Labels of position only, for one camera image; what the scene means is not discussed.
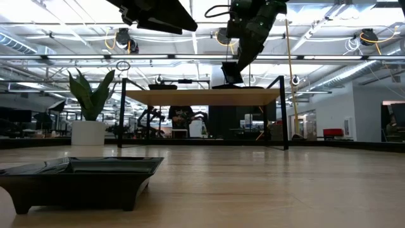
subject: computer monitor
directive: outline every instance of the computer monitor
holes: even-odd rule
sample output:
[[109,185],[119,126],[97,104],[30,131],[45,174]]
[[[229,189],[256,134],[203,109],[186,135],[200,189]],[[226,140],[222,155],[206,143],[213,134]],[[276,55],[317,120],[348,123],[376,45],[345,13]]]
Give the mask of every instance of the computer monitor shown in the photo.
[[237,68],[236,62],[223,62],[221,69],[223,75],[225,76],[225,80],[229,84],[243,83],[243,78],[239,69]]
[[12,110],[8,117],[10,122],[30,123],[32,120],[32,111],[30,110]]

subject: white cylinder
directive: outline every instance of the white cylinder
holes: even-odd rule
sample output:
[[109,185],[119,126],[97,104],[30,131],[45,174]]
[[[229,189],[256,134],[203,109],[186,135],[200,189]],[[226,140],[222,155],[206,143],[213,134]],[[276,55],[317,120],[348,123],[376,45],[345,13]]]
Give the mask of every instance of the white cylinder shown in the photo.
[[72,125],[72,146],[104,145],[106,124],[97,121],[74,121]]

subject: person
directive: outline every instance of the person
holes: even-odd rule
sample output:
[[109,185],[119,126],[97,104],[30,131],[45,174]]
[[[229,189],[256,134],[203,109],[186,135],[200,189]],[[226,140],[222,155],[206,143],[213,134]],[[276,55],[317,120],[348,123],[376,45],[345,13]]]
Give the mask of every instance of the person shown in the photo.
[[[171,106],[169,109],[169,119],[173,129],[187,129],[186,137],[190,136],[189,124],[195,119],[190,106]],[[183,138],[184,134],[176,132],[176,138]]]

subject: black table leg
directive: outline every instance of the black table leg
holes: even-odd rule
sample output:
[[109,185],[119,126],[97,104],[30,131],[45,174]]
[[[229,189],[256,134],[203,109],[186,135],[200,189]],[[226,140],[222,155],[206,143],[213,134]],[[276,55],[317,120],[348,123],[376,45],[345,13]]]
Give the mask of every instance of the black table leg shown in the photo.
[[289,135],[287,133],[287,107],[285,105],[285,87],[284,77],[280,76],[280,99],[281,99],[281,116],[283,122],[283,147],[289,149]]
[[121,106],[120,106],[120,125],[118,127],[118,148],[122,148],[122,136],[124,133],[124,112],[125,97],[127,93],[127,79],[122,79]]
[[268,119],[267,119],[267,106],[266,106],[266,105],[264,105],[264,106],[262,107],[262,109],[263,109],[263,135],[265,136],[265,141],[267,142],[267,141],[268,141],[268,129],[267,129],[267,126],[268,126]]
[[152,106],[147,107],[147,113],[146,113],[146,144],[149,144],[150,140],[150,131],[151,131],[151,108]]

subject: yellow pole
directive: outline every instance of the yellow pole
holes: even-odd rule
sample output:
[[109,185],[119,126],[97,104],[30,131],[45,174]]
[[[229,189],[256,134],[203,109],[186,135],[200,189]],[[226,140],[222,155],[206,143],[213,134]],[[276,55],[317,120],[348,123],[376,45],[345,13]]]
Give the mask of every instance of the yellow pole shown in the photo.
[[291,50],[290,50],[290,34],[289,34],[289,21],[285,19],[285,32],[287,34],[287,50],[289,52],[289,65],[290,65],[290,86],[291,86],[291,94],[292,94],[292,104],[294,105],[294,116],[295,116],[295,124],[296,130],[298,131],[298,113],[297,113],[297,103],[296,103],[296,95],[294,93],[294,87],[292,85],[292,66],[291,66]]

